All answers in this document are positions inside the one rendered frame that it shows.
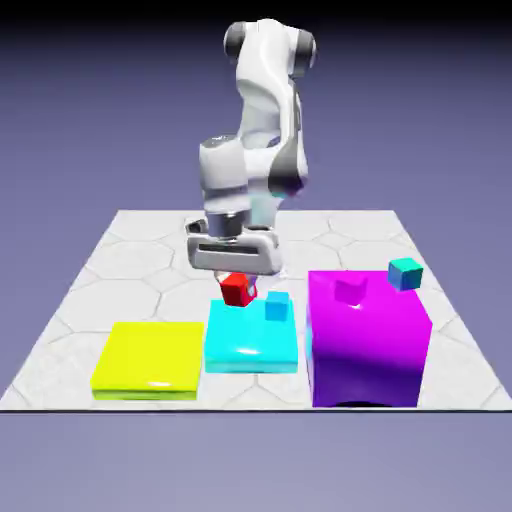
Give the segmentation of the large cyan box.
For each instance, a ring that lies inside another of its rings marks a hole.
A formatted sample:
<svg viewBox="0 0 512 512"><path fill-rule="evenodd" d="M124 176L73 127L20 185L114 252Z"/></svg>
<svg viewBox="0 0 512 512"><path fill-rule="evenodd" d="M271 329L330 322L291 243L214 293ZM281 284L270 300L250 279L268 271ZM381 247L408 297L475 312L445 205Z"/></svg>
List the large cyan box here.
<svg viewBox="0 0 512 512"><path fill-rule="evenodd" d="M298 369L297 332L290 297L285 321L265 319L265 299L246 307L210 304L204 344L208 373L295 373Z"/></svg>

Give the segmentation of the small teal cube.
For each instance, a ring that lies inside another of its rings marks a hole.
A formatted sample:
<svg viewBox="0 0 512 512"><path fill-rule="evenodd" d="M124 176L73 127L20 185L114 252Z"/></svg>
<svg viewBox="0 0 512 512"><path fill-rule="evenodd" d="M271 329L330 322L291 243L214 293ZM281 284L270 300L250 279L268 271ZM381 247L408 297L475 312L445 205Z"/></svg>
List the small teal cube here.
<svg viewBox="0 0 512 512"><path fill-rule="evenodd" d="M388 281L399 291L415 290L421 286L423 270L413 258L394 259L388 265Z"/></svg>

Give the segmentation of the small blue cube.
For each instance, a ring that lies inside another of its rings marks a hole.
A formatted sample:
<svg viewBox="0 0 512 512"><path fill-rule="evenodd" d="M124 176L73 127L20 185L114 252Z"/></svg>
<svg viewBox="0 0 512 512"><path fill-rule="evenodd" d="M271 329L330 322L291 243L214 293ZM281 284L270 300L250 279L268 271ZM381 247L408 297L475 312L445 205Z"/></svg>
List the small blue cube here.
<svg viewBox="0 0 512 512"><path fill-rule="evenodd" d="M285 321L288 316L290 297L287 292L269 291L265 299L265 319Z"/></svg>

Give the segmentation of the small magenta cube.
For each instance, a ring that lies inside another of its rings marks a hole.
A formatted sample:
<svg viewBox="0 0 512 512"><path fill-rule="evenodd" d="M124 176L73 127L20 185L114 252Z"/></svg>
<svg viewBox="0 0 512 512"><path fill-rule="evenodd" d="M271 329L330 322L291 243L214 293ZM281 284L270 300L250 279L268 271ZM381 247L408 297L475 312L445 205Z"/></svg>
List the small magenta cube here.
<svg viewBox="0 0 512 512"><path fill-rule="evenodd" d="M368 279L365 276L345 274L334 284L334 297L350 306L359 305L366 296Z"/></svg>

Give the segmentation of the large yellow box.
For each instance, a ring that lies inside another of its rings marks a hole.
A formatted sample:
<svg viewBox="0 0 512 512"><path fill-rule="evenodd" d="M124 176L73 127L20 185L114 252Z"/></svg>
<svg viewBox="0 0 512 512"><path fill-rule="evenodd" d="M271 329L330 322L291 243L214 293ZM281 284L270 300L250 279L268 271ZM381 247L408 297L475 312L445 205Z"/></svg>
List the large yellow box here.
<svg viewBox="0 0 512 512"><path fill-rule="evenodd" d="M90 379L97 400L197 398L202 322L117 322Z"/></svg>

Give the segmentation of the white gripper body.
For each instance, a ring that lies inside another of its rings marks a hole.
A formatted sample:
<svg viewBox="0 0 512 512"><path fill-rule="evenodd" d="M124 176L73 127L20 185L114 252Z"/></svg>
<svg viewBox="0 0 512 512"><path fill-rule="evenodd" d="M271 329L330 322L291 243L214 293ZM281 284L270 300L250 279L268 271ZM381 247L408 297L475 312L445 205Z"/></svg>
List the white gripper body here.
<svg viewBox="0 0 512 512"><path fill-rule="evenodd" d="M250 275L275 275L281 271L279 242L271 231L245 230L232 239L191 234L187 251L195 269Z"/></svg>

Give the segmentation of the large magenta box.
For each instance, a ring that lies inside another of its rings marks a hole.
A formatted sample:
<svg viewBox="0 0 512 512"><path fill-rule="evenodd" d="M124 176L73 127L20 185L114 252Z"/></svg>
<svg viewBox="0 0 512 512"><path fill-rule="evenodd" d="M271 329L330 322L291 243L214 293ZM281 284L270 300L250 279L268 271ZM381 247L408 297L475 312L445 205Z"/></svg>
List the large magenta box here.
<svg viewBox="0 0 512 512"><path fill-rule="evenodd" d="M337 301L345 274L365 276L357 306ZM312 405L418 404L432 321L414 290L399 291L385 271L308 272L306 356Z"/></svg>

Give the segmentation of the small red cube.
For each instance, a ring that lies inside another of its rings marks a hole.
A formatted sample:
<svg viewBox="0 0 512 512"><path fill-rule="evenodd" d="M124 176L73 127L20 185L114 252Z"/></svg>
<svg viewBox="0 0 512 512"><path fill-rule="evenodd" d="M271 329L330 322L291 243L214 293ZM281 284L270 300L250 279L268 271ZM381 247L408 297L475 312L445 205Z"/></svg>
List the small red cube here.
<svg viewBox="0 0 512 512"><path fill-rule="evenodd" d="M228 306L246 307L254 299L250 299L246 294L247 280L245 273L230 273L230 276L219 283L224 303Z"/></svg>

